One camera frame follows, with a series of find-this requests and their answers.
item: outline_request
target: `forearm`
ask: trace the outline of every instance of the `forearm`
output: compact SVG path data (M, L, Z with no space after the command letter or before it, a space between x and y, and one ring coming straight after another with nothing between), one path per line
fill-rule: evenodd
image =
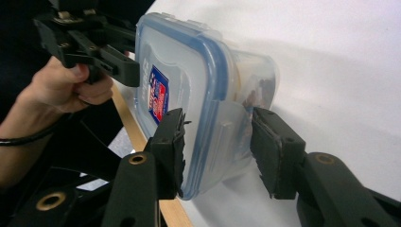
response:
M18 96L0 126L0 138L30 136L60 119L61 112L35 101L33 97L29 88ZM0 147L0 191L21 181L40 157L49 137L22 146Z

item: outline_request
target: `sticker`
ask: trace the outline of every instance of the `sticker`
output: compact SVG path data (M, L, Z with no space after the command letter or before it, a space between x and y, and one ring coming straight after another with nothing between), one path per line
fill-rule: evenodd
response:
M168 78L154 65L149 77L148 111L159 125L163 115L168 111Z

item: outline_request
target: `blue label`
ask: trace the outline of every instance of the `blue label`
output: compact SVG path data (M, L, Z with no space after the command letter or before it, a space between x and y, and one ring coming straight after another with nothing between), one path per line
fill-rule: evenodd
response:
M150 71L148 101L148 111L159 125L163 115L168 111L168 78L154 65Z

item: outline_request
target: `plastic container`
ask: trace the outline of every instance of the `plastic container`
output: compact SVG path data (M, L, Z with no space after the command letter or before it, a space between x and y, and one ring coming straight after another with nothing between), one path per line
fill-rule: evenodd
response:
M253 106L269 108L276 87L273 61L235 51L205 24L150 13L137 25L135 60L141 84L134 115L149 138L163 114L183 108L183 200L240 173L252 159Z

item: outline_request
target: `wooden strip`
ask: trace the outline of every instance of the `wooden strip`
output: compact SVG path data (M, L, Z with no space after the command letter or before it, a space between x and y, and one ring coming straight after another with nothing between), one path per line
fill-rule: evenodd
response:
M121 121L124 124L133 148L138 151L144 150L145 145L147 144L147 139L141 132L124 98L115 85L113 86L113 102L118 110ZM159 203L168 227L193 226L177 198L173 201L159 201Z

